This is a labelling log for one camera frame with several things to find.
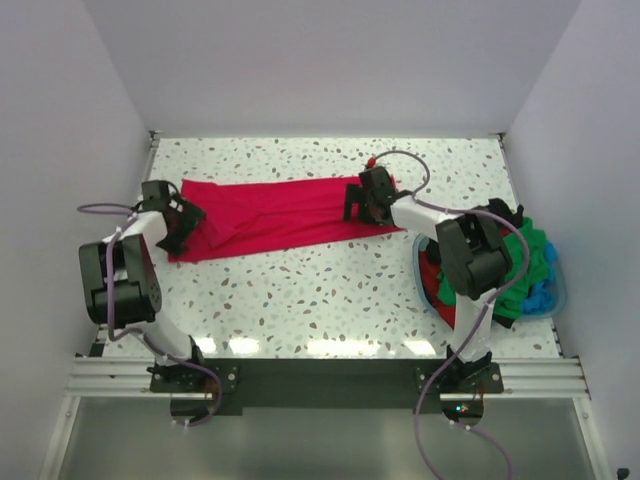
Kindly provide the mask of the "pink red t-shirt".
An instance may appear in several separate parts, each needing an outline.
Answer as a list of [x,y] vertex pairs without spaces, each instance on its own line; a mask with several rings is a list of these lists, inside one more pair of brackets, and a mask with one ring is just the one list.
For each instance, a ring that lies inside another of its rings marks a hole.
[[277,183],[217,184],[184,180],[182,196],[205,212],[186,251],[172,263],[246,256],[398,231],[343,219],[354,177]]

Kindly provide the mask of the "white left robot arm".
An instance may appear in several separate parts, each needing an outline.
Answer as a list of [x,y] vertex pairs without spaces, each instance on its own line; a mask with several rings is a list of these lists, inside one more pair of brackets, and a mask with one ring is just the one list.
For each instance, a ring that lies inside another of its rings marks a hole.
[[163,312],[152,250],[173,257],[185,253],[206,214],[167,180],[144,182],[141,194],[132,206],[106,202],[77,208],[84,214],[125,217],[111,235],[79,247],[86,310],[94,324],[106,329],[109,341],[135,338],[152,352],[157,367],[173,368],[177,386],[196,392],[206,383],[207,368],[193,337]]

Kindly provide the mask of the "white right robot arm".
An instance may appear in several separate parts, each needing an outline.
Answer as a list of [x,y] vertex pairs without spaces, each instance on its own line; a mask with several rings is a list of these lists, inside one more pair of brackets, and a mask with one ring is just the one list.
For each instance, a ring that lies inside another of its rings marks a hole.
[[346,186],[343,219],[410,230],[437,243],[441,272],[456,295],[445,379],[452,390],[469,392],[481,380],[478,365],[491,361],[496,298],[527,269],[521,232],[485,207],[447,208],[399,190],[382,166],[365,169]]

